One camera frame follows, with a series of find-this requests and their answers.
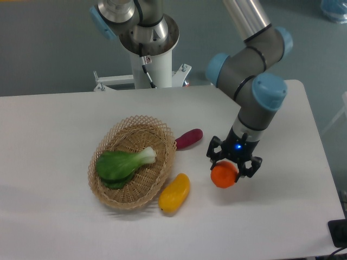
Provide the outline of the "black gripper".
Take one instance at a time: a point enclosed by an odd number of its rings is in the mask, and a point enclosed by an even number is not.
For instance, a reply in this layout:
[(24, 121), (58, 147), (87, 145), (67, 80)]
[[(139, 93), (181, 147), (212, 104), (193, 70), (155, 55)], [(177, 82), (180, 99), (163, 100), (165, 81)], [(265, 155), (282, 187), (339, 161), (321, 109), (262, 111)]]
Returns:
[[(206, 156), (211, 162), (210, 170), (213, 170), (217, 162), (225, 157), (237, 164), (239, 172), (236, 177), (236, 182), (238, 182), (240, 178), (251, 178), (261, 167), (262, 158), (253, 156), (253, 151), (259, 143), (259, 140), (249, 141), (249, 137), (250, 135), (248, 133), (241, 133), (241, 135), (238, 136), (233, 128), (229, 131), (223, 142), (217, 136), (213, 136), (206, 153)], [(222, 150), (216, 152), (215, 150), (217, 148), (221, 148)], [(246, 167), (246, 163), (248, 162), (250, 162), (250, 168)]]

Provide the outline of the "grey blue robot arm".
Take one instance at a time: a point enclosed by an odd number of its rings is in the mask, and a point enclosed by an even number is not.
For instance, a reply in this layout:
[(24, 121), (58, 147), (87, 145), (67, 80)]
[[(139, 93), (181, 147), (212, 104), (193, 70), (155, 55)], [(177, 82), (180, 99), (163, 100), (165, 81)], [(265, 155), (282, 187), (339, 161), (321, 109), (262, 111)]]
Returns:
[[(287, 95), (284, 80), (267, 69), (291, 51), (293, 41), (287, 30), (272, 26), (258, 1), (224, 5), (245, 48), (234, 56), (215, 55), (205, 75), (241, 108), (226, 139), (211, 139), (207, 156), (213, 165), (222, 159), (236, 163), (238, 178), (252, 177), (262, 164), (253, 151)], [(99, 1), (89, 13), (105, 38), (118, 38), (128, 51), (137, 89), (174, 85), (172, 50), (179, 29), (162, 1)]]

